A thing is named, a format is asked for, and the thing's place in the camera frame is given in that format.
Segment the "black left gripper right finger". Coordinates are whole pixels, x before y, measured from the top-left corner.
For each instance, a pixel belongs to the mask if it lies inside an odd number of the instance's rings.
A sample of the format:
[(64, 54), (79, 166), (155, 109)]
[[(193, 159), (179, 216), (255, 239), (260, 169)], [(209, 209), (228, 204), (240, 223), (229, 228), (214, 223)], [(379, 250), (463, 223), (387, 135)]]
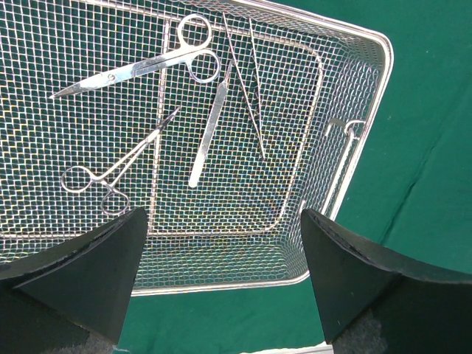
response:
[(471, 276), (407, 257), (313, 209), (301, 234), (335, 353), (469, 353)]

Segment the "steel tweezers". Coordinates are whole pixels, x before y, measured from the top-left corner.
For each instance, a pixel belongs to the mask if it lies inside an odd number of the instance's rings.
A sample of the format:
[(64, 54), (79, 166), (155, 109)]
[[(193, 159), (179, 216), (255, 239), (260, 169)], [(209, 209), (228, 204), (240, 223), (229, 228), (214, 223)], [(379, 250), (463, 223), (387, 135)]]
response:
[(235, 67), (237, 70), (237, 76), (240, 80), (241, 88), (243, 90), (243, 96), (245, 98), (247, 107), (249, 109), (249, 115), (257, 134), (258, 146), (260, 148), (260, 153), (262, 159), (266, 159), (266, 149), (263, 144), (263, 134), (262, 129), (262, 100), (261, 100), (261, 83), (259, 75), (259, 64), (257, 62), (257, 53), (255, 48), (254, 41), (254, 31), (252, 29), (251, 20), (249, 20), (249, 39), (251, 40), (251, 59), (253, 64), (249, 67), (245, 63), (240, 63), (239, 57), (237, 55), (237, 43), (232, 40), (232, 35), (235, 33), (234, 28), (230, 28), (226, 14), (223, 13), (223, 22), (226, 29), (226, 33), (229, 39), (229, 47), (232, 53), (233, 60), (235, 62)]

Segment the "steel scalpel handle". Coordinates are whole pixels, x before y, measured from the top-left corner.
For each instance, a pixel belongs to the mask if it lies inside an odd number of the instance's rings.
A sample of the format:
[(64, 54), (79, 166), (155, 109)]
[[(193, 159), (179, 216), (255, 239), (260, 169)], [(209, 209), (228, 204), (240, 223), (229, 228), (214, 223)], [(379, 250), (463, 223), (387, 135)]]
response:
[(190, 188), (196, 188), (198, 186), (198, 182), (201, 177), (205, 161), (207, 160), (209, 147), (210, 147), (215, 129), (217, 128), (217, 125), (218, 125), (218, 119), (221, 114), (223, 104), (226, 100), (226, 95), (228, 94), (229, 76), (231, 74), (233, 66), (234, 66), (234, 61), (230, 60), (224, 79), (218, 84), (215, 100), (210, 110), (209, 117), (206, 122), (206, 127), (204, 130), (204, 134), (202, 136), (201, 143), (199, 145), (198, 152), (196, 154), (195, 161), (192, 166), (192, 171), (189, 178)]

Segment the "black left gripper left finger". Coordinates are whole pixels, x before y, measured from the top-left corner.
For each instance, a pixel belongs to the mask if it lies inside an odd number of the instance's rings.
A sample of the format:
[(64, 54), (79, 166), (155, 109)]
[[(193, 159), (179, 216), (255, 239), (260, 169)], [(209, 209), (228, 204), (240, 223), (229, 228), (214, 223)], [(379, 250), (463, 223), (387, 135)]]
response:
[(2, 353), (112, 353), (142, 257), (136, 208), (57, 246), (1, 264)]

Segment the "silver wire mesh tray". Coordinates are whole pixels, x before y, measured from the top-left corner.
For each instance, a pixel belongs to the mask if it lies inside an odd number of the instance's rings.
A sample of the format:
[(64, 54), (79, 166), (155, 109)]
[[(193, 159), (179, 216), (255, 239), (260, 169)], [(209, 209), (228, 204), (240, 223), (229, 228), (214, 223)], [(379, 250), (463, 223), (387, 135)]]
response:
[[(101, 72), (180, 47), (177, 26), (199, 14), (221, 60), (210, 83), (184, 63), (50, 99)], [(218, 84), (233, 60), (259, 64), (258, 146), (237, 70), (229, 76), (207, 159), (189, 187)], [(309, 275), (299, 219), (335, 218), (394, 62), (376, 31), (269, 1), (3, 1), (1, 3), (1, 263), (109, 221), (105, 188), (74, 194), (69, 167), (104, 173), (177, 107), (176, 118), (119, 180), (147, 213), (133, 294), (291, 285)]]

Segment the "steel forceps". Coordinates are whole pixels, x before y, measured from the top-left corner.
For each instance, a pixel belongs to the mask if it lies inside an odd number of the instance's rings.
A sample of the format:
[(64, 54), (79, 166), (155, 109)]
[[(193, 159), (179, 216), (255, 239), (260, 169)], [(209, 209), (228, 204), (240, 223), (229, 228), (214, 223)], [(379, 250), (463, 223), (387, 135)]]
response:
[[(76, 165), (67, 168), (60, 176), (60, 185), (65, 191), (79, 194), (86, 191), (92, 184), (99, 184), (107, 189), (107, 193), (104, 195), (100, 208), (105, 215), (118, 216), (124, 213), (130, 204), (130, 198), (127, 194), (117, 189), (117, 184), (122, 176), (130, 169), (131, 165), (139, 158), (139, 156), (150, 146), (158, 137), (161, 136), (162, 131), (168, 126), (168, 124), (176, 118), (177, 113), (180, 111), (180, 107), (177, 107), (167, 117), (165, 117), (156, 128), (147, 135), (141, 142), (135, 147), (129, 150), (122, 158), (117, 160), (111, 167), (109, 167), (104, 173), (97, 175), (93, 173), (89, 168), (81, 165)], [(81, 170), (88, 176), (89, 181), (83, 186), (78, 188), (68, 187), (66, 175), (73, 170)], [(105, 204), (108, 199), (118, 198), (124, 202), (123, 206), (118, 209), (107, 209)]]

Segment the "green surgical cloth kit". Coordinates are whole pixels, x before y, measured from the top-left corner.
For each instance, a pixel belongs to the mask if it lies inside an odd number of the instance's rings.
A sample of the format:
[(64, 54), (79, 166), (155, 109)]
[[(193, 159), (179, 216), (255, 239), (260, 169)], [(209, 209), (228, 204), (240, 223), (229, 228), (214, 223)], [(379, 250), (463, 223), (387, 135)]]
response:
[[(393, 67), (342, 204), (342, 226), (471, 270), (471, 3), (269, 1), (385, 35)], [(291, 285), (133, 294), (112, 353), (322, 350), (309, 275)]]

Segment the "steel surgical scissors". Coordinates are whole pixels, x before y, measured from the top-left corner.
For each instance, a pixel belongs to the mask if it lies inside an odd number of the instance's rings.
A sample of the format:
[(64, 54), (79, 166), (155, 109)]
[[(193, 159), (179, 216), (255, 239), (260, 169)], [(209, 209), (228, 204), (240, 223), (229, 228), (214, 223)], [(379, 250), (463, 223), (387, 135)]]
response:
[[(187, 22), (191, 22), (193, 19), (202, 21), (208, 32), (206, 40), (202, 44), (196, 46), (188, 44), (183, 36), (184, 26), (187, 24)], [(145, 74), (160, 71), (180, 63), (184, 63), (186, 65), (190, 77), (197, 83), (210, 83), (215, 80), (221, 72), (221, 60), (213, 51), (207, 49), (212, 40), (212, 26), (208, 19), (196, 13), (187, 15), (178, 24), (176, 32), (180, 43), (179, 48), (152, 58), (141, 60), (136, 63), (130, 63), (119, 68), (95, 74), (79, 81), (78, 83), (62, 89), (57, 93), (52, 94), (49, 98), (55, 99), (67, 95), (94, 91), (121, 83), (122, 81), (130, 80), (134, 77), (140, 77)], [(195, 72), (192, 70), (192, 62), (199, 55), (211, 55), (215, 59), (215, 70), (212, 76), (207, 78), (197, 77)]]

